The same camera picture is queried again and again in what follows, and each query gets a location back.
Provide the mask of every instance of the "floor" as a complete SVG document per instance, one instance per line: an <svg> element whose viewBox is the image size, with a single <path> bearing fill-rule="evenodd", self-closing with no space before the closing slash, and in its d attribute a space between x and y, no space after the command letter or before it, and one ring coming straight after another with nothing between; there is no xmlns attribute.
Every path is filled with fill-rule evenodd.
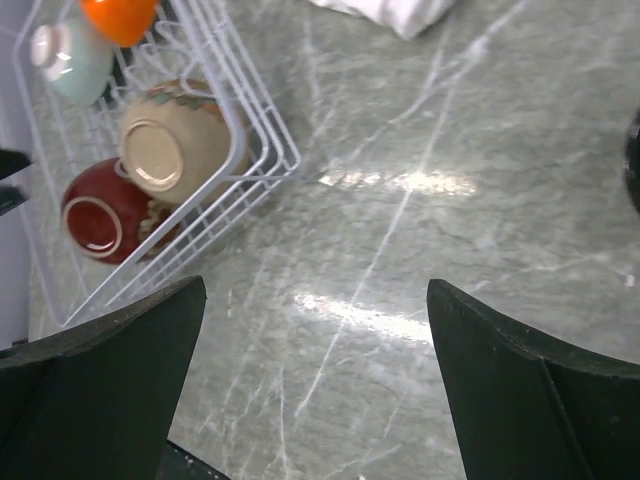
<svg viewBox="0 0 640 480"><path fill-rule="evenodd" d="M640 361L633 0L460 0L414 42L227 2L303 154L215 256L171 439L235 480L462 480L432 278Z"/></svg>

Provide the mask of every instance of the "wire dish rack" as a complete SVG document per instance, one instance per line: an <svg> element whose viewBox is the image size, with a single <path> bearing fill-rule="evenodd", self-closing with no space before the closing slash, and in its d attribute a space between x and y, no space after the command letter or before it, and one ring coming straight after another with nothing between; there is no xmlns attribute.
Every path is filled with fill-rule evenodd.
<svg viewBox="0 0 640 480"><path fill-rule="evenodd" d="M41 179L33 187L33 196L40 196L36 208L50 209L39 212L38 222L28 220L27 230L49 315L64 328L162 287L262 202L301 159L222 0L166 0L158 6L145 40L131 50L115 51L121 78L114 75L110 98L91 108L67 103L42 79L29 92L20 51L32 32L45 21L80 15L77 0L65 0L54 15L47 15L49 2L35 1L12 60L33 129L34 163ZM215 97L220 105L232 133L226 163L124 263L113 268L88 260L60 228L61 196L85 168L119 156L119 120L127 106L149 88L176 78L188 93ZM187 79L206 81L209 91L195 90ZM244 175L232 176L247 142L251 166ZM233 181L233 186L214 203L205 203L223 181ZM178 223L179 235L153 260L139 263Z"/></svg>

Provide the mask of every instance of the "orange cup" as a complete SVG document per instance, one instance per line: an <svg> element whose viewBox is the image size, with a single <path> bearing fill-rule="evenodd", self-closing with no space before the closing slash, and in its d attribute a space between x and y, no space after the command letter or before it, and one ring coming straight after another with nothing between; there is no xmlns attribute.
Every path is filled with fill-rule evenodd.
<svg viewBox="0 0 640 480"><path fill-rule="evenodd" d="M79 1L96 30L121 47L132 47L151 28L159 0Z"/></svg>

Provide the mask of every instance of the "bowl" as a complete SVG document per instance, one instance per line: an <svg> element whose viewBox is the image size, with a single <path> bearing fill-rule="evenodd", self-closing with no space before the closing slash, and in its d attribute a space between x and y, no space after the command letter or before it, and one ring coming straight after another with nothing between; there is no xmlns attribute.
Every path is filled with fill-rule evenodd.
<svg viewBox="0 0 640 480"><path fill-rule="evenodd" d="M105 91L114 63L111 43L82 18L41 25L31 38L31 62L73 103L88 106Z"/></svg>
<svg viewBox="0 0 640 480"><path fill-rule="evenodd" d="M189 80L195 90L203 82ZM178 80L147 91L128 109L122 121L121 156L131 179L161 201L187 200L225 164L231 132L212 97L186 93ZM249 168L249 148L232 175ZM222 182L206 197L213 202L232 182Z"/></svg>
<svg viewBox="0 0 640 480"><path fill-rule="evenodd" d="M158 0L79 0L97 31L121 47L132 47L144 37L155 18Z"/></svg>
<svg viewBox="0 0 640 480"><path fill-rule="evenodd" d="M126 260L173 212L140 190L119 158L88 168L62 198L62 225L87 257L108 264ZM156 256L173 240L176 226L143 259Z"/></svg>

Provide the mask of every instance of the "white cloth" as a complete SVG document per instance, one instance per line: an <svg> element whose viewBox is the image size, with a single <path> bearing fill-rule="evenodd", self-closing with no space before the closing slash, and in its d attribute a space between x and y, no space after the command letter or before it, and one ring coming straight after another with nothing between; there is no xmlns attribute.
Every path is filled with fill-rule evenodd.
<svg viewBox="0 0 640 480"><path fill-rule="evenodd" d="M437 22L455 0L311 0L320 7L358 17L393 28L405 40L418 35Z"/></svg>

